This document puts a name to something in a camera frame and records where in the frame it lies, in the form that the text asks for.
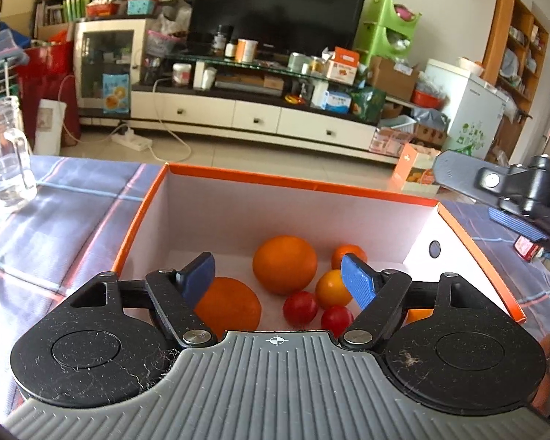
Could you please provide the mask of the red tomato front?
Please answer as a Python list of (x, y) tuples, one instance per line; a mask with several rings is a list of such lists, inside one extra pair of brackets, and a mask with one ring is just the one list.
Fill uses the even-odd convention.
[(313, 293), (298, 291), (286, 298), (282, 310), (289, 325), (302, 328), (316, 318), (319, 308), (317, 298)]

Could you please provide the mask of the blue plaid bed sheet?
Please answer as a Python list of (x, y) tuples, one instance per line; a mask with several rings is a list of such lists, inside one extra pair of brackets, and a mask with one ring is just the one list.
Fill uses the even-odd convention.
[[(151, 164), (32, 157), (36, 198), (15, 213), (0, 206), (0, 421), (21, 404), (11, 377), (17, 339), (66, 294), (111, 268), (160, 171)], [(521, 304), (525, 327), (550, 332), (550, 255), (520, 258), (517, 236), (484, 206), (454, 194), (441, 202), (473, 237)]]

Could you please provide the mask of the red tomato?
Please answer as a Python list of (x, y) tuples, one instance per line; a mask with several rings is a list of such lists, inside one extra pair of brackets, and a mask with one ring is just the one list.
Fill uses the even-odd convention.
[(286, 298), (282, 310), (289, 325), (302, 328), (316, 318), (319, 308), (317, 298), (313, 293), (298, 291)]
[(325, 308), (321, 316), (321, 329), (329, 331), (334, 338), (338, 339), (352, 325), (352, 322), (353, 314), (347, 307), (332, 305)]

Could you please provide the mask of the wooden bookshelf right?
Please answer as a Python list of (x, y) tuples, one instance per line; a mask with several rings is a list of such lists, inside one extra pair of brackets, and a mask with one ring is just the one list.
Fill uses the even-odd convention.
[(482, 77), (507, 91), (528, 115), (539, 86), (550, 34), (521, 0), (496, 0)]

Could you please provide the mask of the yellowish orange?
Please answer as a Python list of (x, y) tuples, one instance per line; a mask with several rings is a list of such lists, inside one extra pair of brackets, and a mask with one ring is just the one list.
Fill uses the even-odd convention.
[(317, 301), (322, 309), (332, 306), (346, 307), (352, 301), (353, 296), (342, 282), (339, 269), (333, 269), (323, 274), (315, 288)]

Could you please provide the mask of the white chest freezer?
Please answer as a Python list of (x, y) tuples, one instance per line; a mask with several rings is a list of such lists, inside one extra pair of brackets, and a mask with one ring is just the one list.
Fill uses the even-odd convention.
[(446, 94), (442, 112), (449, 125), (443, 149), (485, 159), (509, 105), (508, 95), (470, 70), (440, 60), (430, 59), (424, 74)]

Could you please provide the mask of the clear glass jar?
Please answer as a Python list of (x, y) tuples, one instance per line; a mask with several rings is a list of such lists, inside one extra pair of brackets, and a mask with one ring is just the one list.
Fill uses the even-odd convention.
[(17, 96), (0, 98), (0, 205), (19, 210), (37, 194)]

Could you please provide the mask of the white glass door cabinet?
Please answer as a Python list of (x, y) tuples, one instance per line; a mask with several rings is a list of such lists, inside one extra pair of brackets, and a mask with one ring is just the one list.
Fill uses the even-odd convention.
[(145, 17), (102, 17), (76, 24), (74, 81), (80, 109), (127, 116), (131, 89), (140, 81), (147, 32)]

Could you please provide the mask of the white paper bag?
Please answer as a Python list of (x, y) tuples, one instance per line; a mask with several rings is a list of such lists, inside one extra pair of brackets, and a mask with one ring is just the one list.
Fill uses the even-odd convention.
[(44, 99), (39, 101), (33, 153), (41, 156), (58, 156), (61, 148), (66, 103)]

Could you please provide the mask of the orange fruit gift box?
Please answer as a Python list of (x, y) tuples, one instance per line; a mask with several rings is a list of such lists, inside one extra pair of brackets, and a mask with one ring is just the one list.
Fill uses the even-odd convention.
[(388, 188), (394, 192), (433, 197), (439, 191), (433, 165), (439, 150), (406, 143), (395, 165)]

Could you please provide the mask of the brown cardboard box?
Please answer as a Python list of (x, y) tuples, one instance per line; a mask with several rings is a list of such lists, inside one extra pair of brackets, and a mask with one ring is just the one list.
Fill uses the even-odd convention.
[(419, 70), (416, 67), (376, 56), (370, 61), (367, 82), (388, 96), (410, 101), (418, 75)]

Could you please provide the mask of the orange cardboard box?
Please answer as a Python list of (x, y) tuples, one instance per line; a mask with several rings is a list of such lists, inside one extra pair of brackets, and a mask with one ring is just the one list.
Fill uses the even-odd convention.
[(455, 272), (518, 323), (527, 316), (502, 276), (440, 202), (324, 182), (168, 164), (159, 171), (126, 233), (114, 270), (128, 279), (186, 265), (212, 253), (216, 273), (248, 283), (263, 307), (261, 329), (282, 329), (282, 300), (252, 273), (254, 252), (276, 235), (301, 237), (318, 255), (356, 244), (376, 270), (399, 269), (435, 282)]

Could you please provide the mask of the green stacked storage bins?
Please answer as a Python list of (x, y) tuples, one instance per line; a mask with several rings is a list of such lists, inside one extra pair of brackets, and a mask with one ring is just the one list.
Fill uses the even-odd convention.
[(405, 61), (422, 14), (393, 0), (370, 0), (353, 49), (368, 66), (374, 57)]

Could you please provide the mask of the black flat television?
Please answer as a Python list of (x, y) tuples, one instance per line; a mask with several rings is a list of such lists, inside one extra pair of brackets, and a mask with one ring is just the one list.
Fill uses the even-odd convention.
[(364, 0), (192, 0), (187, 47), (210, 49), (217, 30), (252, 40), (261, 51), (316, 56), (353, 46)]

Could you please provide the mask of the red snack canister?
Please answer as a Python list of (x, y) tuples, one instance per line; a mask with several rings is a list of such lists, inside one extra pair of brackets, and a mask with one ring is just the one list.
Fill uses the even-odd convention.
[(539, 244), (522, 235), (514, 242), (514, 249), (516, 254), (525, 262), (532, 262), (543, 255), (543, 248)]

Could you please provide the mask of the white tv stand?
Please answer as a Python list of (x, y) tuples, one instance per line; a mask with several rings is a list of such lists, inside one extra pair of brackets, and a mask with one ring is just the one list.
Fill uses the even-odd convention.
[(210, 67), (196, 62), (187, 87), (175, 87), (163, 76), (152, 85), (130, 88), (127, 113), (107, 113), (102, 108), (80, 108), (84, 125), (111, 126), (125, 120), (135, 129), (215, 136), (295, 149), (328, 153), (384, 164), (397, 163), (403, 144), (391, 142), (381, 148), (382, 134), (351, 114), (340, 114), (283, 98), (196, 86)]

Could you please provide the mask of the white power strip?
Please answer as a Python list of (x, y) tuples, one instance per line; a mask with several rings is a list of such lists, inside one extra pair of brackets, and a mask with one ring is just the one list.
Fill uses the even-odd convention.
[(111, 139), (114, 143), (137, 152), (144, 152), (153, 147), (152, 139), (139, 136), (131, 130), (127, 130), (124, 134), (115, 133)]

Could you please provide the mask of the red tomato back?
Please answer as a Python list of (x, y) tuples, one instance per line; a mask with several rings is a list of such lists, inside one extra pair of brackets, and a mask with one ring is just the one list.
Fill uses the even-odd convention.
[(325, 308), (321, 316), (321, 329), (329, 331), (334, 338), (338, 339), (352, 325), (352, 322), (353, 314), (347, 307), (332, 305)]

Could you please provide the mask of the red shopping bag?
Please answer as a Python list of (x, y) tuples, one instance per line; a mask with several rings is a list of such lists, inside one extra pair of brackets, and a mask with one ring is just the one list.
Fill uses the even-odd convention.
[(73, 69), (73, 36), (69, 36), (67, 30), (61, 30), (23, 51), (28, 62), (16, 69), (16, 77), (26, 137), (34, 144), (40, 101), (52, 100), (66, 104), (62, 146), (75, 146), (81, 130)]

